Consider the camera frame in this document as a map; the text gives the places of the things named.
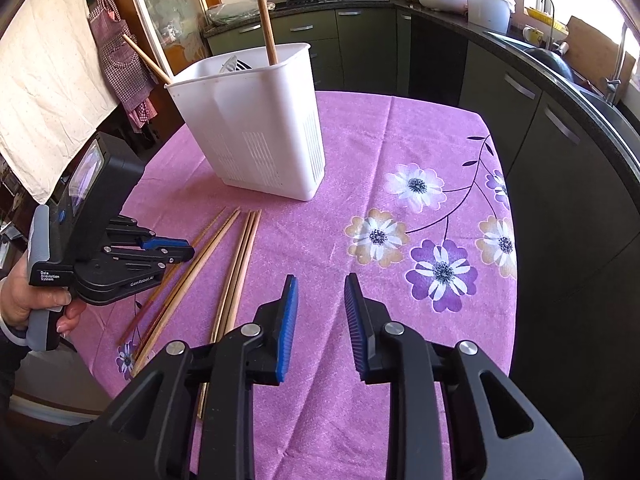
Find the person's left hand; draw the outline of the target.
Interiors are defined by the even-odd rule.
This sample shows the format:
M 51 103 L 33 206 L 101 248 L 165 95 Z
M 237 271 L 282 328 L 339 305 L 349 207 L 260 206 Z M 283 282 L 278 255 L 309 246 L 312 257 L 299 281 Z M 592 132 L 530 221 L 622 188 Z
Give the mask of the person's left hand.
M 73 299 L 65 288 L 36 287 L 29 284 L 27 254 L 23 254 L 1 283 L 2 320 L 7 326 L 24 330 L 32 311 L 59 307 L 63 311 L 56 323 L 56 331 L 67 335 L 77 327 L 87 305 L 80 299 Z

